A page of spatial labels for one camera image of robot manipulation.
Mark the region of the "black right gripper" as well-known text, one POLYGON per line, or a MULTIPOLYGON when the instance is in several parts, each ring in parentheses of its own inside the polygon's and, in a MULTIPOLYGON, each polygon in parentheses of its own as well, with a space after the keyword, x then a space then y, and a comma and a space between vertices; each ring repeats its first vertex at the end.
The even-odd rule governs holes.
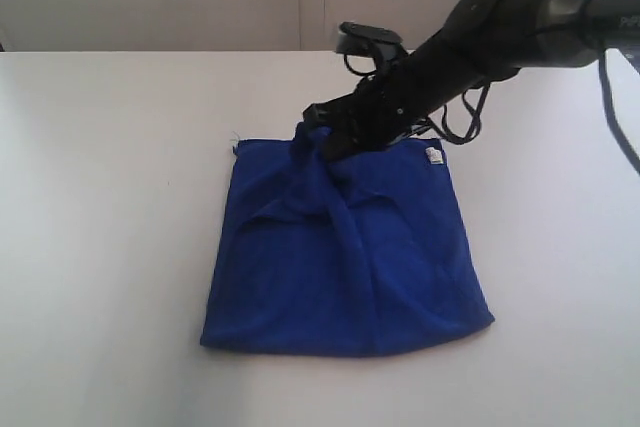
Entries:
POLYGON ((441 34, 355 93, 312 103, 302 113, 307 128, 330 129, 320 152, 327 162, 366 150, 383 150, 419 119, 480 80, 480 70, 441 34))

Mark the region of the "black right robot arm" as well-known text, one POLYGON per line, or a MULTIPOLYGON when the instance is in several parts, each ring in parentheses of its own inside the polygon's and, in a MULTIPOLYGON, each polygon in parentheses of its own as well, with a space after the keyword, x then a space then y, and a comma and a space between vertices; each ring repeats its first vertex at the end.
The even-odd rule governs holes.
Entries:
POLYGON ((413 52, 391 30, 344 22, 338 54, 373 60, 354 91, 310 105, 328 160, 381 151, 432 128, 430 114, 523 68, 579 68, 639 43, 639 0, 460 0, 413 52))

